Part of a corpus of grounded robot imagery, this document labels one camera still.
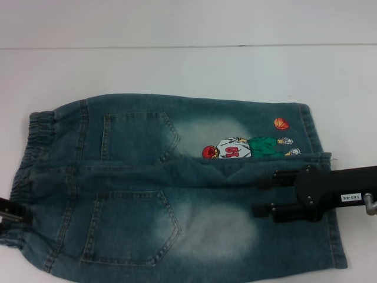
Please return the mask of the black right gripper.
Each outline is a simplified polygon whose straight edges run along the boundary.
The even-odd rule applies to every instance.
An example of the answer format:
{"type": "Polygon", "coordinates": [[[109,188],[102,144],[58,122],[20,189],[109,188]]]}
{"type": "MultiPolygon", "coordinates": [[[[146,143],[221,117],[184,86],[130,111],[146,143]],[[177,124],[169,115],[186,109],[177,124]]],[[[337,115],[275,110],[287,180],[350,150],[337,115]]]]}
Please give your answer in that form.
{"type": "Polygon", "coordinates": [[[275,223],[322,220],[322,214],[334,208],[364,206],[376,212],[376,167],[325,171],[305,167],[300,170],[276,170],[273,187],[295,187],[303,203],[252,205],[256,218],[271,216],[275,223]]]}

